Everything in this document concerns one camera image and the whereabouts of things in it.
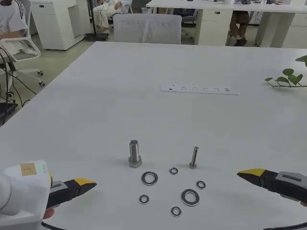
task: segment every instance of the small washer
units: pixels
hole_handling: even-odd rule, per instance
[[[199,188],[199,189],[204,189],[206,187],[206,184],[204,181],[197,181],[196,182],[196,186]]]
[[[142,196],[140,196],[139,201],[142,205],[146,205],[149,202],[149,196],[148,195],[142,195]]]
[[[181,209],[179,207],[173,207],[171,209],[171,214],[173,215],[173,217],[180,217],[181,215]]]
[[[169,172],[172,174],[172,175],[176,175],[178,173],[178,168],[171,168],[169,170]]]
[[[152,182],[149,182],[147,180],[145,180],[145,177],[147,175],[152,175],[154,177],[154,180]],[[147,186],[152,186],[154,185],[155,183],[157,183],[158,181],[158,175],[155,173],[155,172],[152,172],[152,171],[147,171],[147,172],[144,172],[143,175],[142,175],[142,182],[147,185]]]
[[[189,194],[189,193],[191,193],[191,194],[193,194],[195,196],[195,201],[194,202],[189,202],[186,199],[186,195]],[[186,190],[184,190],[181,193],[181,200],[187,206],[195,206],[195,205],[197,205],[199,203],[200,196],[198,195],[198,193],[195,190],[193,190],[193,189],[186,189]]]

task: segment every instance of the label sticker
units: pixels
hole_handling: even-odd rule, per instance
[[[20,168],[22,176],[31,176],[37,174],[34,163],[20,164]]]

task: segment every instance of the drawer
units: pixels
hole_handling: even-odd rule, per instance
[[[296,13],[291,25],[307,26],[307,13]]]
[[[32,14],[56,14],[53,3],[32,3]]]
[[[219,11],[219,10],[203,10],[202,21],[210,22],[223,22],[230,23],[232,11]]]

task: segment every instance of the power strip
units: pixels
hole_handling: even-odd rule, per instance
[[[162,85],[160,90],[163,92],[189,92],[189,93],[208,93],[208,94],[225,94],[225,95],[240,95],[239,92],[232,91],[229,88],[209,88],[200,86],[185,86],[185,85]]]

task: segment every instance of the bolt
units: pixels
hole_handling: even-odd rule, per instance
[[[197,152],[198,152],[198,147],[195,146],[194,151],[193,151],[192,161],[190,163],[191,169],[196,169],[196,167],[197,167],[197,165],[196,165]]]
[[[137,140],[132,140],[130,146],[129,166],[132,168],[138,168],[142,165],[142,159],[139,155],[139,143]]]

